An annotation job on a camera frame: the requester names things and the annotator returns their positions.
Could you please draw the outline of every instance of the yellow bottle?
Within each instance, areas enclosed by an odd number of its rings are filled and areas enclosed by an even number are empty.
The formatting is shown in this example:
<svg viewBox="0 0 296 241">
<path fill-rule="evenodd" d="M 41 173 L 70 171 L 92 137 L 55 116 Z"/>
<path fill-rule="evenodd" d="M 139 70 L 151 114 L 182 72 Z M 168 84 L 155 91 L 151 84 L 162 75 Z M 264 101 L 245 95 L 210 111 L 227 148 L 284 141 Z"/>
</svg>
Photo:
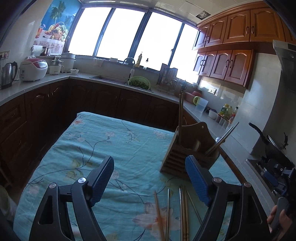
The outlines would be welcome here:
<svg viewBox="0 0 296 241">
<path fill-rule="evenodd" d="M 136 63 L 136 67 L 140 67 L 141 60 L 142 60 L 142 52 L 141 52 L 141 54 L 138 57 L 138 61 Z"/>
</svg>

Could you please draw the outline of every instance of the black frying pan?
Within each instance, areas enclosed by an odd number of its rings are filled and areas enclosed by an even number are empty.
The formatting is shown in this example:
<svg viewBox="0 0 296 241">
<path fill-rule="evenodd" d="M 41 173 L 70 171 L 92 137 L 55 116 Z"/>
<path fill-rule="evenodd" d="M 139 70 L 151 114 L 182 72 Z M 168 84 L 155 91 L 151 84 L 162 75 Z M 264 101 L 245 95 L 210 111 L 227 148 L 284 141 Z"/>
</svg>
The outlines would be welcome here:
<svg viewBox="0 0 296 241">
<path fill-rule="evenodd" d="M 286 167 L 287 169 L 292 169 L 295 165 L 286 157 L 286 155 L 277 147 L 274 146 L 266 137 L 263 135 L 262 131 L 252 123 L 249 126 L 254 128 L 260 135 L 263 143 L 265 144 L 265 154 L 267 160 L 275 159 L 279 164 Z M 285 135 L 284 147 L 288 145 L 288 137 Z"/>
</svg>

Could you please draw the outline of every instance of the kitchen counter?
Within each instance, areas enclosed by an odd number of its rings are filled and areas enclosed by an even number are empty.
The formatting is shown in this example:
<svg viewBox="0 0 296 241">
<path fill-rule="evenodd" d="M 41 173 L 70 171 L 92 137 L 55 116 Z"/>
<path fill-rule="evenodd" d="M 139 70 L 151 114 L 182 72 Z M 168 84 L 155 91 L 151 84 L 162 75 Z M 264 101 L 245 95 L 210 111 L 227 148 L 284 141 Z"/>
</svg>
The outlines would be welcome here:
<svg viewBox="0 0 296 241">
<path fill-rule="evenodd" d="M 38 87 L 54 83 L 61 80 L 66 79 L 76 79 L 76 80 L 83 80 L 83 81 L 90 81 L 94 83 L 100 83 L 105 84 L 109 86 L 114 86 L 122 89 L 128 89 L 135 92 L 147 94 L 153 97 L 157 97 L 166 101 L 170 101 L 173 103 L 178 104 L 179 99 L 178 97 L 174 95 L 170 95 L 165 92 L 161 92 L 160 89 L 157 87 L 152 87 L 151 89 L 153 92 L 141 90 L 138 88 L 133 88 L 128 85 L 121 85 L 114 82 L 104 81 L 104 80 L 97 80 L 97 79 L 91 79 L 91 77 L 94 77 L 94 74 L 88 74 L 88 73 L 81 73 L 79 72 L 76 75 L 68 74 L 68 73 L 61 73 L 59 75 L 49 75 L 47 74 L 43 79 L 34 81 L 34 82 L 22 82 L 22 81 L 14 81 L 12 83 L 12 87 L 9 87 L 4 90 L 0 90 L 0 106 L 5 104 L 6 102 L 10 101 L 11 99 L 24 94 L 28 91 L 31 91 L 33 89 L 36 89 Z M 208 129 L 210 131 L 210 134 L 215 139 L 216 137 L 221 137 L 224 135 L 226 130 L 217 124 L 215 120 L 208 117 L 207 114 L 203 113 L 202 115 L 198 112 L 195 112 L 195 105 L 184 101 L 184 109 L 197 121 L 197 122 L 205 122 L 208 126 Z M 260 179 L 257 177 L 257 175 L 254 173 L 254 171 L 251 169 L 251 167 L 247 164 L 246 159 L 256 159 L 256 157 L 251 156 L 248 151 L 240 145 L 236 139 L 230 135 L 225 143 L 221 145 L 224 152 L 228 155 L 228 157 L 233 161 L 233 163 L 237 166 L 237 168 L 240 170 L 240 172 L 243 174 L 245 179 L 250 182 L 257 193 L 257 196 L 267 214 L 269 214 L 271 208 L 274 206 L 274 202 L 269 194 L 269 192 L 266 190 L 265 186 L 261 183 Z"/>
</svg>

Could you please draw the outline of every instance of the power socket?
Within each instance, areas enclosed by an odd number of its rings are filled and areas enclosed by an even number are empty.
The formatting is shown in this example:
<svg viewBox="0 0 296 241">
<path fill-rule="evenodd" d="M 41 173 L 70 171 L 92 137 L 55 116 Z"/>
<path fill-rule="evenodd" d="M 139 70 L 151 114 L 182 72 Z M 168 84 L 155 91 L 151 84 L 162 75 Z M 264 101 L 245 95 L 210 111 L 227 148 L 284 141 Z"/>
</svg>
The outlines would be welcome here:
<svg viewBox="0 0 296 241">
<path fill-rule="evenodd" d="M 3 51 L 3 52 L 0 52 L 0 56 L 1 56 L 0 60 L 1 59 L 8 58 L 9 57 L 9 54 L 10 54 L 10 50 L 6 50 L 6 51 Z"/>
</svg>

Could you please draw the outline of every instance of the translucent plastic container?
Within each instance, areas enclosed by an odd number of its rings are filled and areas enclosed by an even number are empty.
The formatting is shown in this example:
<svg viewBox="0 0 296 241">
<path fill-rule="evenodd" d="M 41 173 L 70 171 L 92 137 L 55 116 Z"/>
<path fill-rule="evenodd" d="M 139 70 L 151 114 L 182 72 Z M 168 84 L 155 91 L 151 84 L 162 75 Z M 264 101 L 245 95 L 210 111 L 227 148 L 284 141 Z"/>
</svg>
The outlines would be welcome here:
<svg viewBox="0 0 296 241">
<path fill-rule="evenodd" d="M 207 106 L 208 101 L 199 97 L 196 107 L 195 107 L 195 112 L 197 114 L 202 114 L 203 111 L 205 110 L 206 106 Z"/>
</svg>

